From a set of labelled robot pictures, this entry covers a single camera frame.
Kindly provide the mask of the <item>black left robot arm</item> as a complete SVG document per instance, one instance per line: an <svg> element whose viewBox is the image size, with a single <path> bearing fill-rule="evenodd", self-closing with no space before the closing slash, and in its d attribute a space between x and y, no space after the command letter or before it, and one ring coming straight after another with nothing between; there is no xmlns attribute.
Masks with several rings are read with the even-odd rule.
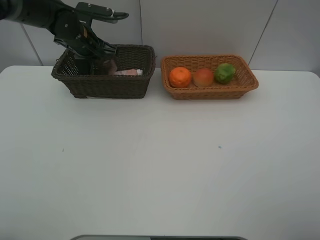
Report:
<svg viewBox="0 0 320 240"><path fill-rule="evenodd" d="M83 59L103 59L117 53L116 46L97 37L80 21L76 9L60 0L2 0L0 19L46 29L56 44Z"/></svg>

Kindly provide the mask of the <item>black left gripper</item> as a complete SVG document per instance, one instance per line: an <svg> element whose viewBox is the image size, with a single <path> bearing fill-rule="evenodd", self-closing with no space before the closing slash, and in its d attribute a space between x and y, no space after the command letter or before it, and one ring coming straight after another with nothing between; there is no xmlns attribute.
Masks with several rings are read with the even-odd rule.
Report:
<svg viewBox="0 0 320 240"><path fill-rule="evenodd" d="M117 47L99 39L76 13L61 11L53 24L54 42L82 58L103 58L117 54Z"/></svg>

